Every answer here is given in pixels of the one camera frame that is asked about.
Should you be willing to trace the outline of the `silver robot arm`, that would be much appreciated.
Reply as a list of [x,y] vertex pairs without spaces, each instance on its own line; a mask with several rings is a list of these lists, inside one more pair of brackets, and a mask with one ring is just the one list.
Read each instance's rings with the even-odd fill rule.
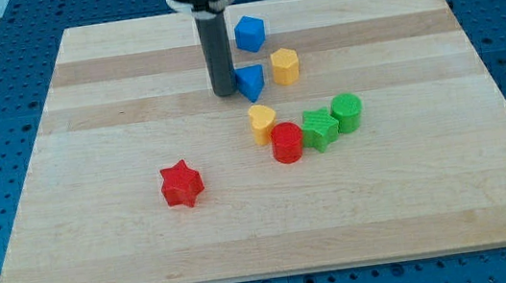
[[174,11],[195,19],[211,89],[217,97],[237,91],[224,12],[235,0],[166,0]]

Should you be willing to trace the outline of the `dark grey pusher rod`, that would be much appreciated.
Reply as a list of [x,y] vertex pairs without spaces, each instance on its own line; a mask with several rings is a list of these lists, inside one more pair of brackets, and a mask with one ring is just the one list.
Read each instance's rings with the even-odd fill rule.
[[217,97],[233,95],[237,87],[224,13],[215,14],[213,18],[207,20],[198,19],[196,27],[214,95]]

